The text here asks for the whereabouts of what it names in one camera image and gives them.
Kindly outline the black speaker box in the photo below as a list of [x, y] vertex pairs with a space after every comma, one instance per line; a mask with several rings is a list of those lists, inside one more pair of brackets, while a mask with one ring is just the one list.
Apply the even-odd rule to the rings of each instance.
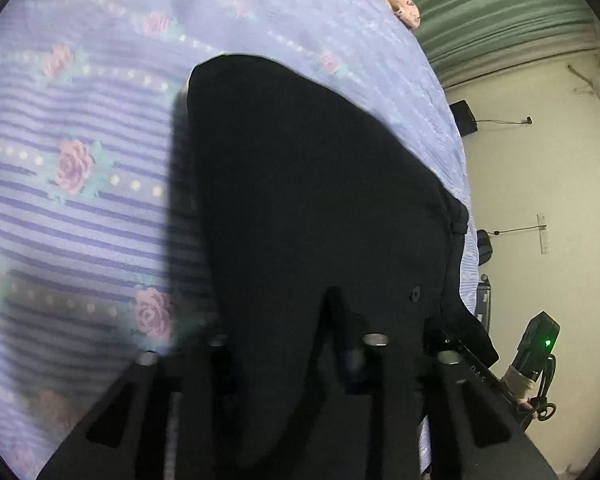
[[478, 131], [478, 122], [465, 100], [450, 105], [456, 128], [461, 136], [469, 136]]

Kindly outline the green curtain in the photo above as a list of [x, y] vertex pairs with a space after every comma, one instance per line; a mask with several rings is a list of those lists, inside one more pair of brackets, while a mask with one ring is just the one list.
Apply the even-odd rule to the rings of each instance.
[[414, 1], [415, 36], [445, 88], [600, 47], [585, 0]]

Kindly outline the lilac floral striped bed sheet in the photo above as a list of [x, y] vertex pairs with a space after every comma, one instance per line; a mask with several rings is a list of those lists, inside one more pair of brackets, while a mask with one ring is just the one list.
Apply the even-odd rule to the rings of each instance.
[[35, 478], [173, 304], [213, 307], [174, 106], [192, 69], [262, 55], [383, 120], [460, 200], [466, 158], [382, 0], [9, 0], [0, 13], [0, 455]]

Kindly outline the white wall power strip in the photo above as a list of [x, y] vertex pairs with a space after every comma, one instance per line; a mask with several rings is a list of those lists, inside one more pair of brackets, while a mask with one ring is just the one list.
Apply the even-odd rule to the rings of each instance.
[[537, 214], [536, 222], [538, 222], [540, 253], [547, 255], [550, 252], [550, 238], [548, 237], [548, 226], [544, 214]]

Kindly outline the black pants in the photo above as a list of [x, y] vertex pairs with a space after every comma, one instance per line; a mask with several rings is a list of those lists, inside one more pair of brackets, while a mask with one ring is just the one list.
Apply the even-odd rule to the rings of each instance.
[[460, 299], [467, 208], [378, 119], [266, 58], [198, 65], [187, 110], [222, 334], [197, 476], [416, 474], [430, 328], [498, 359]]

